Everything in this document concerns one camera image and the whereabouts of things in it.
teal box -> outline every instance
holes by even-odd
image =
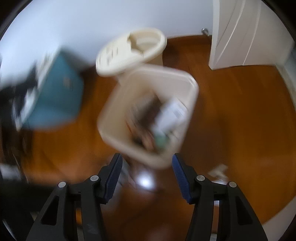
[[[48,70],[36,105],[23,128],[51,129],[75,120],[80,111],[82,95],[82,78],[59,53]]]

plastic container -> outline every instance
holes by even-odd
[[[141,63],[163,65],[165,35],[156,28],[143,28],[111,41],[99,52],[96,70],[100,76],[116,76]]]
[[[126,124],[126,113],[137,98],[153,90],[160,100],[178,98],[188,109],[188,119],[173,132],[172,138],[161,154],[150,153],[134,143]],[[98,130],[104,142],[119,152],[156,169],[171,165],[178,152],[195,106],[198,85],[187,72],[157,65],[145,64],[125,73],[120,84],[111,93],[98,118]]]

container lid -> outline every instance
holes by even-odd
[[[156,28],[136,30],[111,41],[101,49],[96,59],[100,76],[114,76],[161,54],[167,39]]]

metal screw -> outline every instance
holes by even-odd
[[[199,181],[204,181],[205,180],[205,177],[203,175],[198,175],[196,177],[196,179],[199,180]]]
[[[235,188],[237,186],[237,184],[235,182],[230,182],[229,186],[231,186],[232,188]]]
[[[99,177],[97,175],[93,175],[91,176],[91,181],[97,181],[99,179]]]
[[[65,185],[66,185],[65,182],[60,182],[60,183],[59,183],[59,188],[63,188]]]

wooden floor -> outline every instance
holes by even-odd
[[[207,41],[190,40],[169,41],[163,54],[165,66],[189,72],[200,87],[181,153],[208,178],[214,167],[227,165],[225,174],[264,223],[296,195],[296,113],[275,67],[212,71],[209,53]],[[83,181],[116,151],[103,143],[96,127],[116,81],[98,77],[94,70],[83,77],[77,120],[33,135],[33,156],[23,161],[33,182]],[[155,181],[153,190],[138,185],[142,172]],[[110,240],[184,240],[193,206],[182,199],[172,169],[152,170],[132,161],[132,176],[136,185],[126,183],[103,207]]]

